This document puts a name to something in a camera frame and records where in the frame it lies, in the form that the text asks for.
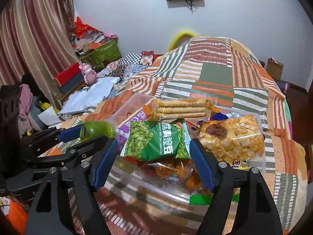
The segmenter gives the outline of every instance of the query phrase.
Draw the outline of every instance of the pink clothing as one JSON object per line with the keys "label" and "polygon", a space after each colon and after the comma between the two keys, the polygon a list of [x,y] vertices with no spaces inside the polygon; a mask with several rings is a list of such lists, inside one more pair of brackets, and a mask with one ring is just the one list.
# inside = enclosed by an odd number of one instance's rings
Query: pink clothing
{"label": "pink clothing", "polygon": [[29,114],[30,107],[32,106],[32,92],[29,89],[29,85],[21,84],[20,88],[20,114],[18,117],[21,119],[24,128],[31,131],[33,127],[27,117],[27,114]]}

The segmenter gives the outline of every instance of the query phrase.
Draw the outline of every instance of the green bottle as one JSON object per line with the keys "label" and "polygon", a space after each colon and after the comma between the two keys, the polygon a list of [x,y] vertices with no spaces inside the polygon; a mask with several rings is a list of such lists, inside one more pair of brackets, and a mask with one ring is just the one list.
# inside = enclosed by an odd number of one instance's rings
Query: green bottle
{"label": "green bottle", "polygon": [[86,141],[98,136],[105,135],[108,138],[115,138],[116,128],[106,121],[87,121],[80,129],[80,141]]}

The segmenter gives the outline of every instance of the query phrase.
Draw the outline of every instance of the patchwork quilt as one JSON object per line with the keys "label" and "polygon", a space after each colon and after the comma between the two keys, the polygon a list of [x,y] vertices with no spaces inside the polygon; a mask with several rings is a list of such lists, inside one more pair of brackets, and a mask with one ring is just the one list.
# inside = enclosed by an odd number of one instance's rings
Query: patchwork quilt
{"label": "patchwork quilt", "polygon": [[[61,127],[105,119],[134,92],[165,99],[209,98],[220,106],[260,114],[265,133],[265,179],[284,234],[297,223],[306,203],[305,152],[292,140],[285,96],[253,53],[240,42],[224,37],[192,38],[186,45],[158,57],[150,67],[113,91],[115,98],[100,103],[91,114],[63,122]],[[64,152],[69,144],[61,143],[50,154]],[[73,192],[70,197],[76,226],[83,231]],[[169,201],[146,188],[129,184],[114,172],[96,197],[114,234],[193,235],[208,208]],[[230,232],[233,222],[234,216],[229,215],[225,233]]]}

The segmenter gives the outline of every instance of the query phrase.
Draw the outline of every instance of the biscuit package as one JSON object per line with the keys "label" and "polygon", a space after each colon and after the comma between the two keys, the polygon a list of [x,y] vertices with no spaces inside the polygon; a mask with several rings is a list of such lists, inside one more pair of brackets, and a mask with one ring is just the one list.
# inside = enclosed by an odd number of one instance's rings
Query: biscuit package
{"label": "biscuit package", "polygon": [[151,103],[143,106],[149,121],[162,121],[179,118],[201,118],[210,116],[211,111],[218,113],[209,99],[180,99],[163,100],[153,99]]}
{"label": "biscuit package", "polygon": [[264,153],[264,137],[253,115],[205,121],[198,139],[218,161],[246,161]]}

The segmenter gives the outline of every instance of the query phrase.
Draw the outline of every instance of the striped curtain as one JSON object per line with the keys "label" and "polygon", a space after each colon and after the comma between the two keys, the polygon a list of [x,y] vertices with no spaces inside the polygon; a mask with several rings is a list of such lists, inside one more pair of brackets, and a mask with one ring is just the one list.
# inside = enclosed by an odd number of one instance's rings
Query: striped curtain
{"label": "striped curtain", "polygon": [[10,0],[0,15],[0,84],[30,72],[59,107],[53,79],[79,61],[69,41],[73,27],[73,0]]}

